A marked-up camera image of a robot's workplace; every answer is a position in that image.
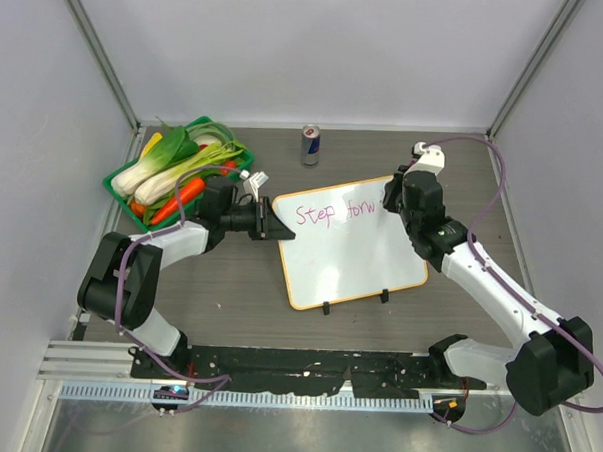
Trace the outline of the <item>whiteboard with orange frame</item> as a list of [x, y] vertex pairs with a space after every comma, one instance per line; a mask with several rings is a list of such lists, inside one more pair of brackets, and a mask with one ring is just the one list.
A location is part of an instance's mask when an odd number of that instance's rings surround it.
[[290, 306], [298, 311], [389, 295], [427, 282], [399, 215], [383, 208], [389, 176], [278, 196], [295, 238], [279, 242]]

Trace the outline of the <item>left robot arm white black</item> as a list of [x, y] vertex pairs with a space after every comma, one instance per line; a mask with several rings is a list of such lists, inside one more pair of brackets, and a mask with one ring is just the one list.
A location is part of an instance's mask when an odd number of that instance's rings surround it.
[[244, 182], [253, 198], [236, 201], [236, 187], [223, 176], [205, 184], [194, 217], [144, 235], [106, 234], [77, 293], [83, 310], [115, 325], [154, 355], [154, 368], [167, 379], [188, 372], [187, 336], [155, 307], [160, 271], [214, 249], [228, 232], [252, 240], [293, 240], [295, 234], [277, 217], [268, 197], [258, 195], [262, 173]]

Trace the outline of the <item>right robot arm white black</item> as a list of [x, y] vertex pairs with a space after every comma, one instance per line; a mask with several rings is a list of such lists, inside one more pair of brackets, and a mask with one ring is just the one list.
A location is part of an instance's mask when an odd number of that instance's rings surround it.
[[384, 191], [382, 205], [400, 216], [416, 255], [468, 292], [511, 343], [494, 347], [462, 334], [443, 339], [430, 349], [432, 383], [449, 387], [470, 377], [507, 388], [521, 408], [538, 416], [593, 385], [590, 326], [544, 308], [492, 262], [446, 214], [435, 174], [401, 165]]

